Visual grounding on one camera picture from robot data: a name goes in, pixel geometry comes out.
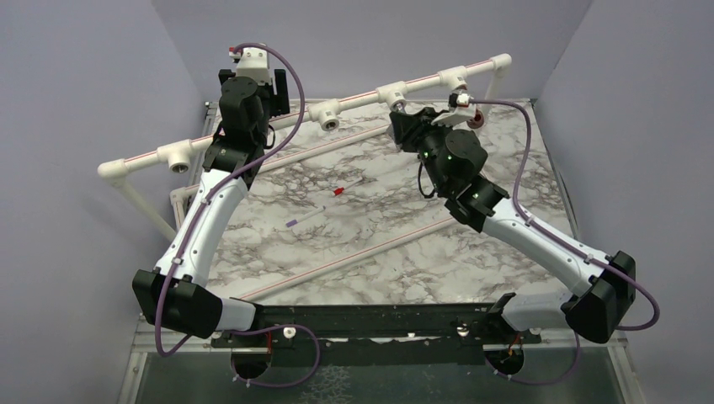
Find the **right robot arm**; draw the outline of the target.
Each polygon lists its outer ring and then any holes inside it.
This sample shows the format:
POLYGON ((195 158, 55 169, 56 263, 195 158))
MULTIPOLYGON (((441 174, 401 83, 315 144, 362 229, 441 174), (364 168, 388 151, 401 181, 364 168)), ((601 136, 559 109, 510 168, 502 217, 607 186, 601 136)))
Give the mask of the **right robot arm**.
POLYGON ((505 295, 489 312, 488 336, 505 343, 533 328, 569 328, 590 342, 607 342, 634 301, 635 290, 623 279, 635 275, 634 259, 587 247, 516 208, 507 190, 482 175, 488 153, 476 133, 438 124, 441 115, 430 107, 393 111, 390 136, 401 151, 418 156, 435 195, 459 223, 515 247, 565 286, 505 295))

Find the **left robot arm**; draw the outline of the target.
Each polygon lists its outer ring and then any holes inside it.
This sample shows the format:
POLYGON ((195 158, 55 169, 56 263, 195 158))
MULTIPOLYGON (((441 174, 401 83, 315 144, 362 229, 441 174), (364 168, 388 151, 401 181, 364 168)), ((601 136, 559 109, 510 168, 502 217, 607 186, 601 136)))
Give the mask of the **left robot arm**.
POLYGON ((286 73, 260 83, 246 73, 219 73, 221 122, 205 151, 199 188, 168 250, 151 271, 139 270, 132 289, 147 322, 157 332, 207 338, 232 330, 244 345, 264 337, 258 307, 220 298, 206 285, 223 232, 274 146, 269 120, 290 110, 286 73))

